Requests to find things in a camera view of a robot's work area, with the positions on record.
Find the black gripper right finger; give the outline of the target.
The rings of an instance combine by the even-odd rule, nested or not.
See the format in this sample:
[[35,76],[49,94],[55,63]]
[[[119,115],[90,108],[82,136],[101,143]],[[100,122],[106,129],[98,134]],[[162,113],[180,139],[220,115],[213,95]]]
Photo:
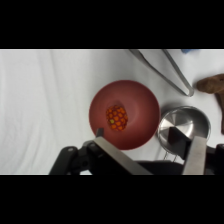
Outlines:
[[171,151],[184,160],[183,175],[203,175],[206,161],[207,140],[194,136],[189,139],[176,127],[171,127],[168,134]]

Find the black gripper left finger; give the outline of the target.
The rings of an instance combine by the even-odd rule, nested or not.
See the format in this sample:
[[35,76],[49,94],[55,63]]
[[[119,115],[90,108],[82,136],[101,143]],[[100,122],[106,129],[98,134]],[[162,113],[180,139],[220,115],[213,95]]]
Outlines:
[[140,166],[138,163],[123,154],[114,145],[108,142],[104,137],[104,129],[99,128],[96,132],[96,138],[93,142],[110,156],[118,165],[131,175],[150,175],[150,172]]

